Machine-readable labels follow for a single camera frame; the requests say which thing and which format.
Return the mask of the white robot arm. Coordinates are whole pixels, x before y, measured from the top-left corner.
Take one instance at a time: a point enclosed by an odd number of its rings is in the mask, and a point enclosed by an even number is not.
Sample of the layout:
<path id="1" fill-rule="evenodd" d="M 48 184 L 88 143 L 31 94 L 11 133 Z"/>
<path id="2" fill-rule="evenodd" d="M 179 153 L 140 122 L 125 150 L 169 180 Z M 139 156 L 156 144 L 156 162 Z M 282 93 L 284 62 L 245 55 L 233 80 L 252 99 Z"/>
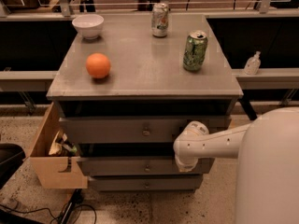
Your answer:
<path id="1" fill-rule="evenodd" d="M 210 134 L 190 122 L 174 142 L 181 172 L 203 158 L 236 158 L 235 224 L 299 224 L 299 108 Z"/>

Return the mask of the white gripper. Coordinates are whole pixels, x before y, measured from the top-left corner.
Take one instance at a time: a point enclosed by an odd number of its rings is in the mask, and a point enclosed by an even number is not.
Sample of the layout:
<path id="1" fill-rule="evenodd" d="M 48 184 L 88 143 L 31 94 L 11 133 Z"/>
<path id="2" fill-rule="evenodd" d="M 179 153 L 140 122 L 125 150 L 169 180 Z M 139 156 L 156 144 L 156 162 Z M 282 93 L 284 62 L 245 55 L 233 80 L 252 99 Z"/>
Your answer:
<path id="1" fill-rule="evenodd" d="M 182 173 L 191 172 L 197 165 L 198 159 L 195 157 L 175 156 L 178 170 Z"/>

